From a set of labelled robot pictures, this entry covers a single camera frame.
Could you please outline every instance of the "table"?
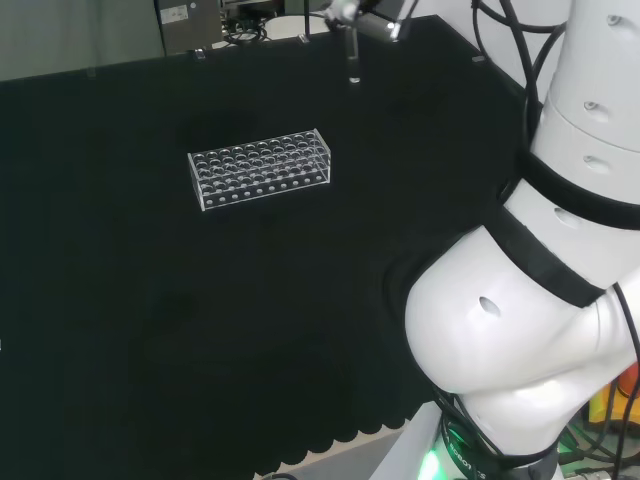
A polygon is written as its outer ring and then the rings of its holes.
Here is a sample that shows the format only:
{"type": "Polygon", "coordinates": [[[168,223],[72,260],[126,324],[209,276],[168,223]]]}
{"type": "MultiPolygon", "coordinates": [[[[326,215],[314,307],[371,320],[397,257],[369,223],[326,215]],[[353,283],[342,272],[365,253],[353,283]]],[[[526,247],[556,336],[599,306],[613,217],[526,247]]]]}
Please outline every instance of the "table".
{"type": "Polygon", "coordinates": [[[0,84],[2,478],[244,480],[429,399],[389,304],[509,175],[519,90],[437,17],[355,87],[330,34],[207,55],[0,84]],[[199,210],[187,152],[312,128],[330,186],[199,210]]]}

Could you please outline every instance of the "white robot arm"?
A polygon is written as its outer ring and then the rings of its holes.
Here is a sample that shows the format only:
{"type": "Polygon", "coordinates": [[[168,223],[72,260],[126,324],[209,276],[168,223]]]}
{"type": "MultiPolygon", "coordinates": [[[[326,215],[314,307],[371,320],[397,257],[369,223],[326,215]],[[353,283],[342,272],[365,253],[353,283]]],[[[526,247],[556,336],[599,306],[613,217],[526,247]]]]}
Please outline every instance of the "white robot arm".
{"type": "MultiPolygon", "coordinates": [[[[488,444],[540,460],[636,359],[612,286],[640,319],[638,0],[573,1],[531,153],[496,217],[415,283],[406,331],[488,444]]],[[[448,478],[490,477],[472,463],[445,462],[448,478]]],[[[553,467],[540,480],[560,478],[553,467]]]]}

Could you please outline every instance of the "label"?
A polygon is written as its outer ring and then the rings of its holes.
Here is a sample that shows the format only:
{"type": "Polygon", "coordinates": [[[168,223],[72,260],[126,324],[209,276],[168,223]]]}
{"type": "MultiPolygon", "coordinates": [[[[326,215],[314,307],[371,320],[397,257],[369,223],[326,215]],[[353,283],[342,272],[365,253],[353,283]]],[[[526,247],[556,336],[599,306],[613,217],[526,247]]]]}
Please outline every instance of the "label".
{"type": "Polygon", "coordinates": [[[180,5],[179,7],[165,8],[160,10],[160,21],[163,25],[167,23],[179,22],[180,20],[187,20],[189,18],[189,12],[186,5],[180,5]]]}

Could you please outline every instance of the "yellow object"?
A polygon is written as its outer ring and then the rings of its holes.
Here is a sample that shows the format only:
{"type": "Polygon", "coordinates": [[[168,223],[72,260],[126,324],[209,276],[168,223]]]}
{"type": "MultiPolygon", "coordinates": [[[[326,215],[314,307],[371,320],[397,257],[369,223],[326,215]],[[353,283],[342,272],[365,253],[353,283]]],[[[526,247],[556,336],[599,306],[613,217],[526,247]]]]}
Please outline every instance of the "yellow object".
{"type": "MultiPolygon", "coordinates": [[[[589,402],[589,423],[592,425],[598,425],[604,422],[604,418],[607,415],[607,402],[609,402],[609,391],[611,386],[607,385],[597,394],[593,396],[589,402]]],[[[627,397],[622,395],[618,389],[614,392],[613,399],[613,411],[611,412],[611,421],[620,422],[624,416],[624,409],[627,407],[627,397]]],[[[631,417],[629,417],[630,423],[640,425],[640,399],[636,399],[631,409],[631,417]]]]}

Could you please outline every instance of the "metal rod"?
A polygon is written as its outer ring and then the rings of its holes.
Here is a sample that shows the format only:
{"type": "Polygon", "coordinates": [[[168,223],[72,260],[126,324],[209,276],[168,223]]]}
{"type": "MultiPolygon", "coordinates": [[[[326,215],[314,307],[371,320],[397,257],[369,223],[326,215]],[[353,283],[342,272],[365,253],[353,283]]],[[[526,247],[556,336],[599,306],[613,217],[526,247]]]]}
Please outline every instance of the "metal rod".
{"type": "Polygon", "coordinates": [[[311,27],[309,25],[309,0],[304,0],[304,34],[307,40],[311,40],[311,27]]]}
{"type": "Polygon", "coordinates": [[[351,83],[360,83],[360,55],[358,53],[358,31],[353,27],[345,29],[347,45],[347,72],[351,83]]]}

